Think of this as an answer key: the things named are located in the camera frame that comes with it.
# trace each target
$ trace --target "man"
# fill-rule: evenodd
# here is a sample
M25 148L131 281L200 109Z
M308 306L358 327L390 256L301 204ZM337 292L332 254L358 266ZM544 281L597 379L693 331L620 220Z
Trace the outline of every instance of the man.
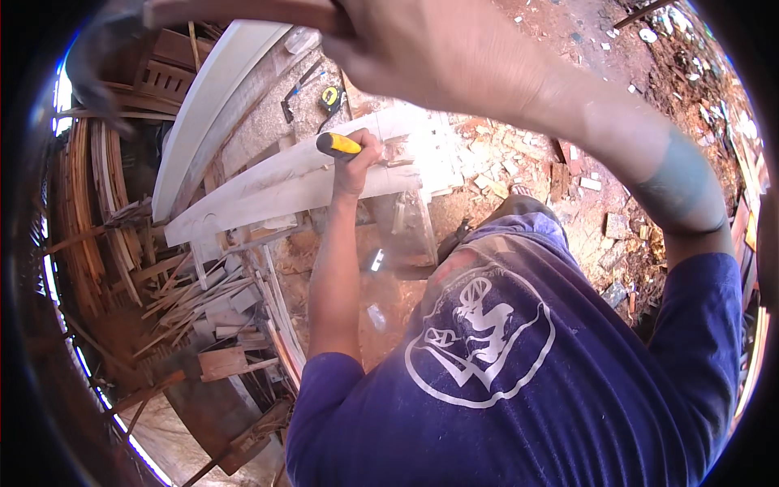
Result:
M291 419L295 485L696 485L735 407L741 287L721 188L665 117L518 33L485 0L340 0L325 53L355 86L570 140L664 231L648 346L587 282L553 214L509 201L428 279L367 376L354 217L380 145L336 162Z

